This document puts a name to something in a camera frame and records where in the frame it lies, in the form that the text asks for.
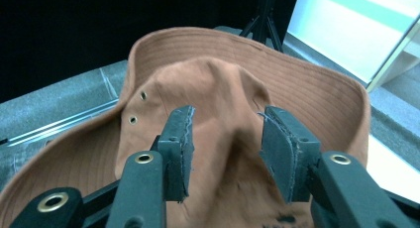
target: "metal eyelet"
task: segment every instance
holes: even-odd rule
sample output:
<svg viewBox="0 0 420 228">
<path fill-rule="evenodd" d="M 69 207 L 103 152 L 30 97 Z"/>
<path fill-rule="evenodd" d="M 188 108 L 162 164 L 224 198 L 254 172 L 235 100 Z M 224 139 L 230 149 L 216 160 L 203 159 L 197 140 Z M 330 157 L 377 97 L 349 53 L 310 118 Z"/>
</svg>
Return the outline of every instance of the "metal eyelet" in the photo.
<svg viewBox="0 0 420 228">
<path fill-rule="evenodd" d="M 130 124 L 132 124 L 132 125 L 134 125 L 134 124 L 136 124 L 137 123 L 137 117 L 135 117 L 135 116 L 132 116 L 132 117 L 130 117 L 130 119 L 129 119 L 129 122 L 130 122 Z"/>
</svg>

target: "white panel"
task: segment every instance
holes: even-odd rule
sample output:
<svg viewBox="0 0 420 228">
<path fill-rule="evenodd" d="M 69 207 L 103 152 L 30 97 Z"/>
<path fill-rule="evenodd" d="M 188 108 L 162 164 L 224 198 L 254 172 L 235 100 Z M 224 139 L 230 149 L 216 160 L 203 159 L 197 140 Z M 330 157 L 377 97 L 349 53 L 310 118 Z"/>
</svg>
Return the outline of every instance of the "white panel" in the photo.
<svg viewBox="0 0 420 228">
<path fill-rule="evenodd" d="M 298 0 L 288 32 L 366 83 L 403 36 L 331 0 Z"/>
</svg>

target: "bucket hat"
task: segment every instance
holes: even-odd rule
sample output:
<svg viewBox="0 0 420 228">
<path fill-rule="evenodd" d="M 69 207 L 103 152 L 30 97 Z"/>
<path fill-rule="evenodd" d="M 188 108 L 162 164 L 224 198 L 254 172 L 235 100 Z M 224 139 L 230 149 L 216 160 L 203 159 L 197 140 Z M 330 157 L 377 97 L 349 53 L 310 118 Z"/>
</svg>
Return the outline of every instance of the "bucket hat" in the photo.
<svg viewBox="0 0 420 228">
<path fill-rule="evenodd" d="M 309 203 L 285 204 L 259 156 L 267 105 L 292 113 L 323 152 L 367 164 L 370 107 L 358 82 L 228 33 L 167 29 L 134 44 L 115 108 L 50 142 L 8 183 L 0 226 L 49 189 L 87 195 L 115 181 L 185 105 L 196 110 L 193 170 L 189 196 L 166 204 L 168 227 L 313 226 Z"/>
</svg>

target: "metal stand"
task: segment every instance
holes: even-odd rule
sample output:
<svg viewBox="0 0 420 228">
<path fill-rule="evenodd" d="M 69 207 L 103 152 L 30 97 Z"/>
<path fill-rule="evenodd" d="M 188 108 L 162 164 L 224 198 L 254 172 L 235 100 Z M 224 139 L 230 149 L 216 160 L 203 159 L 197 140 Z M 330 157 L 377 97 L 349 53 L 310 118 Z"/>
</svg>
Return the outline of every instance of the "metal stand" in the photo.
<svg viewBox="0 0 420 228">
<path fill-rule="evenodd" d="M 272 18 L 274 3 L 275 0 L 259 0 L 257 15 L 251 19 L 240 33 L 240 36 L 246 37 L 250 32 L 253 32 L 253 40 L 265 45 L 266 36 L 269 33 L 274 48 L 279 52 L 283 52 L 280 38 L 274 25 L 274 19 Z"/>
</svg>

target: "ventilation hole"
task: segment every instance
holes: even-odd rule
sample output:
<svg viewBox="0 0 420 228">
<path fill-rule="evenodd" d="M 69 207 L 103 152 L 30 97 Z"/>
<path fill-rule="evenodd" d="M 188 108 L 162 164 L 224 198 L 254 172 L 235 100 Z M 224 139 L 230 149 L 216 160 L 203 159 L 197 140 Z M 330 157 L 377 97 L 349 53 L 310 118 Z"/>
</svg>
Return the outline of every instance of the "ventilation hole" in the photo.
<svg viewBox="0 0 420 228">
<path fill-rule="evenodd" d="M 134 125 L 137 123 L 137 117 L 130 117 L 130 124 Z"/>
<path fill-rule="evenodd" d="M 146 101 L 146 99 L 148 99 L 148 95 L 144 91 L 142 91 L 140 93 L 140 98 L 142 99 L 142 101 Z"/>
</svg>

